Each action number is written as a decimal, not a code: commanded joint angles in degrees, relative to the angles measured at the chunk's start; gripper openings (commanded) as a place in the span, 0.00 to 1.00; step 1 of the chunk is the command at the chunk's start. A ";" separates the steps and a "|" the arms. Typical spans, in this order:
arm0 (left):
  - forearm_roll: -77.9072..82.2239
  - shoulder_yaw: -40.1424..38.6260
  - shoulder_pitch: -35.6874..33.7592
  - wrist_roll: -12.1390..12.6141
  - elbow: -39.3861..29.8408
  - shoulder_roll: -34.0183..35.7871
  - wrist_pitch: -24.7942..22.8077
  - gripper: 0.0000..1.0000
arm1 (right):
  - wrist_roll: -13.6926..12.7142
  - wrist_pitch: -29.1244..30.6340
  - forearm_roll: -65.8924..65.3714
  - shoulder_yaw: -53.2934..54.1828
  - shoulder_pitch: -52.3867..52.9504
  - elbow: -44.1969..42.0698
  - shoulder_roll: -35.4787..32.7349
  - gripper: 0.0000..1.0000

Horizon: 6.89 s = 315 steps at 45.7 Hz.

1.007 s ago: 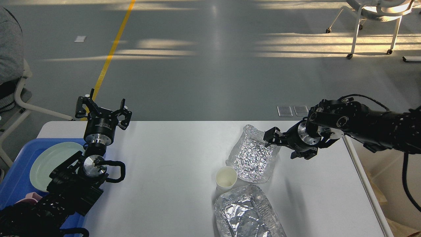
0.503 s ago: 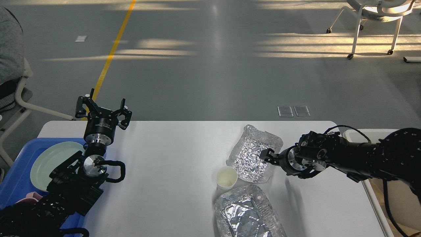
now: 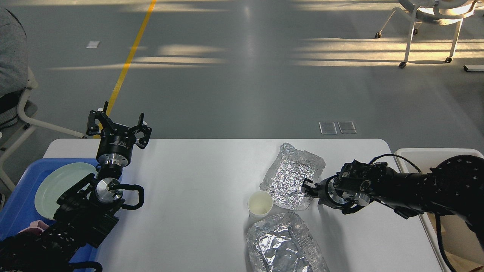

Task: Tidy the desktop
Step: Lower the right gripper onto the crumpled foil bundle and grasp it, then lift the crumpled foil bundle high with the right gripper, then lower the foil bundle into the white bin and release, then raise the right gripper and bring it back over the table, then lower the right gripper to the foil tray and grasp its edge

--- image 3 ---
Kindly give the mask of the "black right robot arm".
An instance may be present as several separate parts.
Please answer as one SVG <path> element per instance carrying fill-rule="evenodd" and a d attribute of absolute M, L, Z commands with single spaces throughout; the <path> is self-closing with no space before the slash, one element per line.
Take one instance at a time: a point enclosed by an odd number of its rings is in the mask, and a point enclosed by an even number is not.
<path fill-rule="evenodd" d="M 408 219 L 432 213 L 436 220 L 437 243 L 449 270 L 442 242 L 441 216 L 458 215 L 483 245 L 484 160 L 473 155 L 448 158 L 429 173 L 398 173 L 377 157 L 368 163 L 345 163 L 340 172 L 318 184 L 304 179 L 301 191 L 318 198 L 319 205 L 353 214 L 376 201 Z"/>

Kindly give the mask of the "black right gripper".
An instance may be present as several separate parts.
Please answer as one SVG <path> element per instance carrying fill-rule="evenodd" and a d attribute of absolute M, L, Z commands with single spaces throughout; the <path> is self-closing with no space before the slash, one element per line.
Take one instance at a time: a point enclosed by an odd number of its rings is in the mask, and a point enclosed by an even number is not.
<path fill-rule="evenodd" d="M 337 176 L 331 176 L 319 184 L 310 179 L 304 179 L 301 185 L 301 192 L 307 198 L 319 198 L 318 205 L 324 205 L 332 209 L 344 209 L 350 206 L 350 202 L 344 199 L 341 193 L 334 188 L 334 181 Z"/>

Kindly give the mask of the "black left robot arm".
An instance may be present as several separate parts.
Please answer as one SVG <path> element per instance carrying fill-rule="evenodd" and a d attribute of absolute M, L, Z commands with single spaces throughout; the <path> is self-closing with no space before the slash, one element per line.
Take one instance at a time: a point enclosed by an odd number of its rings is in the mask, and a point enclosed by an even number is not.
<path fill-rule="evenodd" d="M 75 253 L 89 244 L 98 248 L 119 222 L 120 209 L 137 210 L 144 204 L 144 188 L 121 184 L 123 168 L 131 163 L 134 146 L 144 149 L 152 128 L 140 114 L 133 127 L 112 122 L 106 114 L 108 102 L 91 111 L 88 136 L 100 136 L 95 173 L 65 190 L 56 200 L 59 208 L 54 223 L 40 234 L 22 231 L 1 241 L 1 271 L 72 272 L 78 269 L 102 271 L 95 261 L 71 262 Z"/>

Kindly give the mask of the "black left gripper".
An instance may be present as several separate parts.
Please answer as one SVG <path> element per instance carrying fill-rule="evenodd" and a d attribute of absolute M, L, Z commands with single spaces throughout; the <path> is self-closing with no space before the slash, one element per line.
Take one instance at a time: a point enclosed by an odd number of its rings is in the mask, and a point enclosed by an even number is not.
<path fill-rule="evenodd" d="M 99 135 L 100 144 L 96 160 L 100 164 L 117 164 L 126 167 L 131 163 L 133 146 L 145 149 L 152 134 L 152 128 L 144 121 L 141 113 L 138 124 L 129 128 L 119 126 L 114 129 L 114 122 L 107 115 L 109 102 L 103 108 L 90 111 L 87 120 L 86 136 Z"/>

